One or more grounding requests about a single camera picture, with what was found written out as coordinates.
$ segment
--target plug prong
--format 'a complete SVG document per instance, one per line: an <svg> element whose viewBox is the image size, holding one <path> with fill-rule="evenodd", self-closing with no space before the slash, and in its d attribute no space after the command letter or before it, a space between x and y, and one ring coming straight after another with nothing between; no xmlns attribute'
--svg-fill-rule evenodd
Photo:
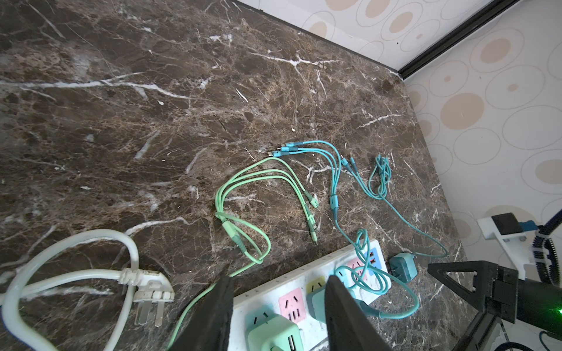
<svg viewBox="0 0 562 351"><path fill-rule="evenodd" d="M154 326L161 326L162 321L164 320L164 301L159 301L158 305L156 306L156 321L154 322Z"/></svg>
<svg viewBox="0 0 562 351"><path fill-rule="evenodd" d="M137 325L145 325L148 321L148 313L150 312L150 305L152 302L150 301L143 301L139 303L137 307Z"/></svg>

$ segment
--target white power cord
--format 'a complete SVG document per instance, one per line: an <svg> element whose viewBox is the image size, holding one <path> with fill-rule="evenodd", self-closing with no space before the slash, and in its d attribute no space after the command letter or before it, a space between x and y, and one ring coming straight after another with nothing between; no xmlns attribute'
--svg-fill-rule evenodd
<svg viewBox="0 0 562 351"><path fill-rule="evenodd" d="M48 278L40 282L27 285L29 279L37 270L44 265L49 259L63 252L64 250L74 247L78 244L89 243L98 240L117 240L125 244L129 251L131 268L125 268L122 271L113 270L84 270L72 273L66 273L60 276ZM119 318L111 336L103 349L103 351L113 351L133 304L140 302L139 316L143 317L144 323L148 317L148 310L153 302L158 304L156 311L156 326L162 324L164 314L164 303L174 300L174 290L168 279L159 272L145 271L139 269L139 254L135 242L127 235L110 229L96 229L85 231L80 234L70 236L58 243L51 245L31 261L29 261L14 277L5 294L0 295L0 304L2 305L2 319L6 329L16 338L20 339L28 346L36 351L58 351L53 344L45 339L41 334L37 333L29 327L21 318L19 312L20 298L53 288L55 286L68 282L82 279L110 279L117 280L120 284L129 285L125 294L125 302L119 313Z"/></svg>

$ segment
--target patterned wallpaper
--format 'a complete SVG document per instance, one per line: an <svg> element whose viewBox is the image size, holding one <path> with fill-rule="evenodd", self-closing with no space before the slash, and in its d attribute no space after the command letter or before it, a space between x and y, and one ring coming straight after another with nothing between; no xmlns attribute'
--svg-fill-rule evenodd
<svg viewBox="0 0 562 351"><path fill-rule="evenodd" d="M491 0L240 0L399 70Z"/></svg>
<svg viewBox="0 0 562 351"><path fill-rule="evenodd" d="M511 266L476 219L562 208L561 14L560 0L521 1L406 80L469 259Z"/></svg>

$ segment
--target marble countertop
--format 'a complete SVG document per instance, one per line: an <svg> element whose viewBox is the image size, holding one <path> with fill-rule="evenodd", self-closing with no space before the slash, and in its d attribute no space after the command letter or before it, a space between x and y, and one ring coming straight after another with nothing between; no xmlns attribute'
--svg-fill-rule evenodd
<svg viewBox="0 0 562 351"><path fill-rule="evenodd" d="M388 199L465 260L443 191L397 74L229 1L54 0L0 4L0 291L18 267L84 230L131 230L141 268L176 291L164 324L134 326L117 350L164 350L177 316L224 272L245 265L214 217L214 195L243 166L280 144L333 142L361 173L391 158ZM329 171L313 156L286 158L316 194L318 244L286 184L237 190L228 210L271 238L263 265L235 279L239 294L347 242L333 227ZM382 202L342 174L339 222L367 228L385 259L404 249L438 253ZM89 268L121 269L115 243L59 255L38 281ZM475 312L417 260L410 284L421 307L404 320L373 320L395 350L450 350ZM123 303L111 281L76 282L22 300L24 320L61 350L102 349ZM398 287L375 305L400 311ZM25 345L0 326L3 350Z"/></svg>

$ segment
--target white cable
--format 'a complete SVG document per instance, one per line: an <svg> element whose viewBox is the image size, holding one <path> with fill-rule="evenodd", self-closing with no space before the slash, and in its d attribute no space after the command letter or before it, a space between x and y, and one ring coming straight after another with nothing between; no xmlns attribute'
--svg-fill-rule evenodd
<svg viewBox="0 0 562 351"><path fill-rule="evenodd" d="M35 282L33 284L26 285L21 291L20 299L28 295L37 294L41 291L54 288L62 284L73 282L76 280L84 279L109 279L109 280L119 280L121 276L121 271L113 270L84 270L70 272L66 274L61 274L56 277L48 278L42 281ZM4 302L4 294L0 294L0 306Z"/></svg>
<svg viewBox="0 0 562 351"><path fill-rule="evenodd" d="M25 285L29 279L49 259L63 252L67 248L74 247L85 241L92 242L102 239L118 240L125 244L129 250L131 268L134 270L139 268L139 254L135 242L127 235L118 231L110 229L95 229L61 240L32 258L10 283L8 290L4 294L4 304L2 306L2 319L6 329L36 351L58 351L53 344L29 327L21 319L19 312L20 297L22 296ZM121 313L119 313L119 318L117 319L115 328L113 329L109 341L103 351L113 351L115 348L123 328L125 327L125 323L127 322L131 305L133 304L135 289L135 286L129 285L125 295L123 308L121 309Z"/></svg>

